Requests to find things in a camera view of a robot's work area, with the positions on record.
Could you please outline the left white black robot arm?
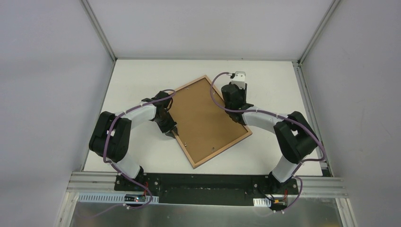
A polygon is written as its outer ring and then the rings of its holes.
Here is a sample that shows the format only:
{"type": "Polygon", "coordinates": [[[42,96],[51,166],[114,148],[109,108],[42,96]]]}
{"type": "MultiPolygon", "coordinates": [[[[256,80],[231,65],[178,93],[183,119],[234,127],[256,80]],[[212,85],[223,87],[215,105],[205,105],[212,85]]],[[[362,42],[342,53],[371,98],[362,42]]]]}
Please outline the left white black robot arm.
{"type": "Polygon", "coordinates": [[[173,89],[161,90],[131,109],[120,113],[104,111],[98,117],[89,150],[127,176],[126,185],[132,191],[141,190],[145,180],[143,167],[128,153],[131,131],[144,122],[155,122],[164,135],[178,135],[177,123],[169,112],[174,94],[173,89]]]}

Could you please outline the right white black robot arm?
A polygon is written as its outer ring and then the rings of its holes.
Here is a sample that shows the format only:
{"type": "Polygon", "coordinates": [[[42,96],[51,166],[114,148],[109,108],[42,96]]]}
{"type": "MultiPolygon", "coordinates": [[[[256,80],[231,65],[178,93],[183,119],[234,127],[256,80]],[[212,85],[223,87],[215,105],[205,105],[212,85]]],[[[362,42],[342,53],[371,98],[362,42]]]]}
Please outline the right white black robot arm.
{"type": "Polygon", "coordinates": [[[281,119],[262,113],[256,106],[247,103],[246,90],[237,85],[224,85],[221,92],[227,114],[234,122],[255,126],[276,135],[282,156],[268,175],[268,186],[271,192],[282,193],[300,162],[318,146],[314,140],[316,134],[298,111],[281,119]]]}

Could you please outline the wooden picture frame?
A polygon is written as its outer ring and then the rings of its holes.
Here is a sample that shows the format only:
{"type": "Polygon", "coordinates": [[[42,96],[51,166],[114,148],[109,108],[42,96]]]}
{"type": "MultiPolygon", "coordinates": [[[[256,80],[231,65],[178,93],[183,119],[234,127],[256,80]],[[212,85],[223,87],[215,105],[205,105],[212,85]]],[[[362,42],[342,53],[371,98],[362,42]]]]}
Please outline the wooden picture frame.
{"type": "Polygon", "coordinates": [[[221,93],[206,75],[176,90],[169,109],[177,123],[174,137],[193,168],[252,135],[249,127],[234,122],[219,108],[223,103],[221,93]]]}

